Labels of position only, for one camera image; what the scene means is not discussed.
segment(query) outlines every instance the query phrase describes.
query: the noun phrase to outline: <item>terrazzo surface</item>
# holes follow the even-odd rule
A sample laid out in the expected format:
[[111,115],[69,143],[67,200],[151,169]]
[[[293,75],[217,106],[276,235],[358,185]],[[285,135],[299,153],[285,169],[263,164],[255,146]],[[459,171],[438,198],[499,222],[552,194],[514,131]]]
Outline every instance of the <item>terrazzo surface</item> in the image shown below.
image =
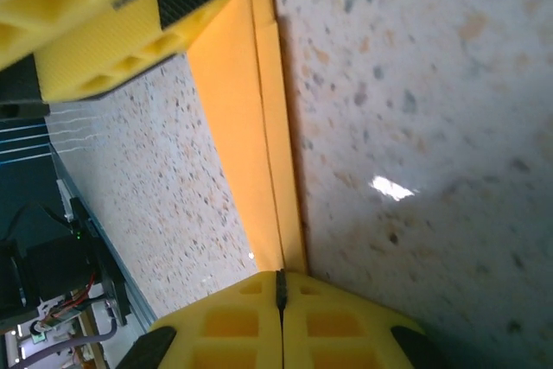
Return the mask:
[[[553,366],[553,0],[276,8],[313,273],[458,367]],[[186,58],[48,123],[156,313],[255,272]]]

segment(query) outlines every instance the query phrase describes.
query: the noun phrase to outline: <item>gray cable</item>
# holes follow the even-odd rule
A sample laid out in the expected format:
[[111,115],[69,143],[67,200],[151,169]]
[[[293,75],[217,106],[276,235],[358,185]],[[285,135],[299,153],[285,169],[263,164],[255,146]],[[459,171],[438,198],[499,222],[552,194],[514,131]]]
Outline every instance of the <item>gray cable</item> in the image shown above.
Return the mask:
[[54,354],[54,353],[61,352],[62,350],[72,348],[72,347],[83,346],[88,343],[99,343],[100,341],[104,341],[112,338],[115,335],[115,333],[118,331],[118,322],[115,319],[113,310],[111,310],[109,307],[107,308],[107,314],[111,317],[111,330],[108,333],[99,334],[97,336],[78,337],[75,339],[62,341],[61,343],[56,343],[55,345],[47,347],[46,349],[42,349],[40,352],[37,352],[24,360],[20,360],[19,363],[16,363],[15,365],[11,366],[10,369],[24,369],[25,367],[34,365],[39,360],[43,360],[47,358],[47,356],[50,356],[51,354]]

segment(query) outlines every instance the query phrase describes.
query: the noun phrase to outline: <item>speckled countertop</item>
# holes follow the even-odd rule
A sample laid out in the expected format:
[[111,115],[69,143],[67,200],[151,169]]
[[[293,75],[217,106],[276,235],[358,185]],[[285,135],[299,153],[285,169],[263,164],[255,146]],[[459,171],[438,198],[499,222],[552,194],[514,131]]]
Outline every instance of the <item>speckled countertop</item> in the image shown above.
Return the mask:
[[[553,0],[276,8],[314,274],[459,367],[553,366]],[[186,59],[54,110],[93,117],[56,147],[157,313],[254,271]]]

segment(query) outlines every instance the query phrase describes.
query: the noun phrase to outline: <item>granite surface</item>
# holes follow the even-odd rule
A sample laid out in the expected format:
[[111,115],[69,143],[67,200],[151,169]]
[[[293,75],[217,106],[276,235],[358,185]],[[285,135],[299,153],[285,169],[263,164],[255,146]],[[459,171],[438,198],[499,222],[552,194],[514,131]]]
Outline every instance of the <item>granite surface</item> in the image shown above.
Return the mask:
[[[553,366],[553,0],[276,8],[313,273],[458,367]],[[255,271],[185,58],[54,111],[158,314]]]
[[256,272],[191,79],[175,57],[48,118],[69,174],[158,316]]

